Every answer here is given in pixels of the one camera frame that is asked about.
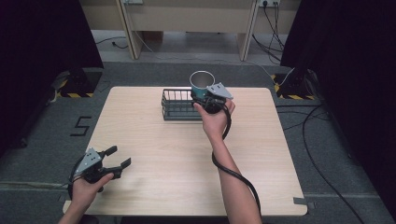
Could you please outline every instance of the black curtain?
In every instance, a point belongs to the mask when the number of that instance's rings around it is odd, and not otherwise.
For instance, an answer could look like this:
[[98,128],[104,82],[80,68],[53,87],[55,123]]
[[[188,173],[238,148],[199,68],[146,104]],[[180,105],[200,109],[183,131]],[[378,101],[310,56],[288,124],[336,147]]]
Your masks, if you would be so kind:
[[0,3],[0,156],[62,72],[103,67],[79,1]]
[[[317,73],[340,134],[396,219],[395,12],[393,0],[302,0],[281,64]],[[318,26],[323,13],[331,23]]]

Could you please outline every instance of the metal cup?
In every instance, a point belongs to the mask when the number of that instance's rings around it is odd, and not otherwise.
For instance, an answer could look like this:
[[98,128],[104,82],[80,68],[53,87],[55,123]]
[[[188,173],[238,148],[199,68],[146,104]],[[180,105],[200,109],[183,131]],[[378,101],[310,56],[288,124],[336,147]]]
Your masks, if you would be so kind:
[[206,71],[196,71],[190,76],[191,91],[196,97],[204,99],[207,87],[215,84],[215,77]]

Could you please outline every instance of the person's arm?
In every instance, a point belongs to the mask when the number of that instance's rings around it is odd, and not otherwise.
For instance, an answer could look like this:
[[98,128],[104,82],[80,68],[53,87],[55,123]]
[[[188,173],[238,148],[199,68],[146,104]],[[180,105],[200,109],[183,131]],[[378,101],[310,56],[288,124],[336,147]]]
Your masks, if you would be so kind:
[[[233,113],[235,104],[231,100],[227,100],[226,105],[229,108],[230,114]],[[198,104],[194,104],[194,107],[202,116],[204,131],[212,145],[216,160],[222,166],[241,174],[222,139],[222,134],[227,125],[225,113],[220,111],[212,115],[206,113]],[[219,179],[224,206],[230,223],[262,223],[259,208],[248,186],[241,180],[220,169]]]
[[59,224],[79,223],[95,199],[97,191],[110,181],[113,176],[113,174],[105,175],[94,184],[88,183],[83,178],[76,180],[73,184],[73,200],[59,221]]

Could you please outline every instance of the black wire basket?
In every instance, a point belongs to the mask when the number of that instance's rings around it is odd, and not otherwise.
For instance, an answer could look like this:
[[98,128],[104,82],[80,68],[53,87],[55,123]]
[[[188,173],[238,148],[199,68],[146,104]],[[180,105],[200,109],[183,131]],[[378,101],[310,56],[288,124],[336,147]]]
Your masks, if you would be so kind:
[[164,89],[161,104],[164,120],[202,120],[192,106],[191,90]]

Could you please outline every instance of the wrist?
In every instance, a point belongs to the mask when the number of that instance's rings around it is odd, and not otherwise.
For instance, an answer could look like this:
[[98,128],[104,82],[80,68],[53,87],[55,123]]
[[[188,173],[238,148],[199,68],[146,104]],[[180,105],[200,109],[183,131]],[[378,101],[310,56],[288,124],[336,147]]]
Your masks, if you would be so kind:
[[209,136],[209,142],[212,145],[213,149],[224,146],[224,140],[222,136]]
[[75,201],[72,201],[70,203],[69,208],[67,209],[67,211],[70,210],[70,212],[72,212],[72,213],[84,214],[88,210],[89,207],[90,207],[89,204],[77,203]]
[[207,134],[207,138],[210,142],[222,141],[222,134]]

